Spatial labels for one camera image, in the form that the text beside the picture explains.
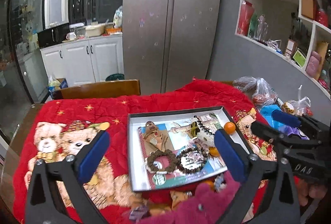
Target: refrigerator door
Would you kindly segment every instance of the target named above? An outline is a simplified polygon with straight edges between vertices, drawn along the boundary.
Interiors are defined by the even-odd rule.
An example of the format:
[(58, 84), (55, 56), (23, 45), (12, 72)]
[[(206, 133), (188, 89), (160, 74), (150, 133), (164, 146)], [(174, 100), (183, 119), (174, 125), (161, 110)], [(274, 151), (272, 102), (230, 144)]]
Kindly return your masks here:
[(140, 79), (143, 95), (160, 93), (168, 0), (123, 0), (125, 79)]
[(220, 0), (175, 0), (166, 91), (205, 79)]

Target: white cabinet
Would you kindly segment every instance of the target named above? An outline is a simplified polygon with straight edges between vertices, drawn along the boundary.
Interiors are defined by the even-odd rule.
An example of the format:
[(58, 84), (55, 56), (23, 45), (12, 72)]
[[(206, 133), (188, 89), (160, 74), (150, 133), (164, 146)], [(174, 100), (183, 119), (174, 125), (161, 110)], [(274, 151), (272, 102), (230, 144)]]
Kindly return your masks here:
[(96, 82), (105, 81), (109, 75), (124, 72), (121, 36), (92, 39), (89, 43)]
[(78, 40), (42, 48), (47, 75), (66, 78), (69, 87), (101, 82), (124, 74), (122, 36)]
[(88, 40), (62, 45), (67, 82), (70, 87), (95, 83)]
[(47, 76), (54, 75), (55, 78), (65, 78), (66, 68), (64, 65), (62, 45), (50, 46), (40, 51)]

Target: orange fruit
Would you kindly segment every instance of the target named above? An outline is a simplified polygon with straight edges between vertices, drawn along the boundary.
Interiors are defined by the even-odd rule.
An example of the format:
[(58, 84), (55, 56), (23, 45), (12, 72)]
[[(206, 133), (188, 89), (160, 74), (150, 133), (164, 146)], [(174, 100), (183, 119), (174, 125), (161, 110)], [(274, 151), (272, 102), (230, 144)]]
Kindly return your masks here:
[(209, 148), (209, 154), (212, 155), (213, 157), (219, 157), (220, 156), (220, 154), (219, 154), (216, 147), (210, 147)]
[(211, 181), (211, 180), (206, 180), (206, 181), (203, 181), (202, 183), (206, 183), (209, 185), (210, 189), (214, 191), (214, 182)]
[(233, 134), (236, 131), (236, 125), (232, 122), (226, 122), (224, 130), (227, 134)]

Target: bear print blanket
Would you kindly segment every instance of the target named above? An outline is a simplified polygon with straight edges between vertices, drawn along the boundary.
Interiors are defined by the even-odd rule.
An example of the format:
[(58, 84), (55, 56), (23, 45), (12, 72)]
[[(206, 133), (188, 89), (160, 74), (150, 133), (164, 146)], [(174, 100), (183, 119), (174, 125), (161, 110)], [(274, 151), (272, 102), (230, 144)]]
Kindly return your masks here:
[[(130, 223), (127, 212), (129, 198), (135, 195), (128, 181), (127, 120), (128, 114), (173, 111), (223, 105), (243, 127), (243, 134), (253, 150), (265, 159), (274, 155), (270, 145), (256, 141), (250, 128), (254, 120), (266, 122), (252, 109), (251, 101), (239, 90), (214, 81), (194, 80), (183, 88), (151, 96), (122, 96), (108, 99), (55, 100), (46, 103), (28, 134), (14, 174), (14, 216), (24, 223), (27, 188), (36, 159), (61, 161), (68, 154), (77, 154), (91, 142), (99, 130), (110, 135), (110, 146), (85, 190), (109, 223)], [(264, 183), (253, 201), (253, 212), (264, 193)], [(192, 191), (197, 184), (177, 188)], [(62, 182), (58, 182), (61, 197), (71, 218), (80, 221)], [(169, 190), (144, 193), (154, 203), (171, 205)]]

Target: blue gripper pad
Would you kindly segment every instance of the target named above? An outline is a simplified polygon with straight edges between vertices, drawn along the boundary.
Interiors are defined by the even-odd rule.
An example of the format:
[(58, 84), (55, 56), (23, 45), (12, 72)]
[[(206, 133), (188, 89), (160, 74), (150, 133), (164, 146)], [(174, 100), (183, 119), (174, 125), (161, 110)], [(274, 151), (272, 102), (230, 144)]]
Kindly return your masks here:
[(271, 116), (275, 121), (281, 122), (292, 128), (298, 128), (301, 126), (301, 121), (296, 116), (290, 115), (283, 111), (274, 110), (271, 113)]
[(89, 152), (77, 167), (77, 179), (81, 184), (87, 183), (91, 180), (95, 170), (97, 169), (102, 157), (104, 156), (110, 144), (109, 134), (103, 131), (94, 146), (90, 148)]
[(233, 179), (237, 182), (244, 183), (247, 179), (247, 165), (236, 151), (240, 151), (242, 157), (246, 157), (246, 159), (248, 154), (241, 145), (231, 139), (224, 129), (216, 131), (214, 142)]

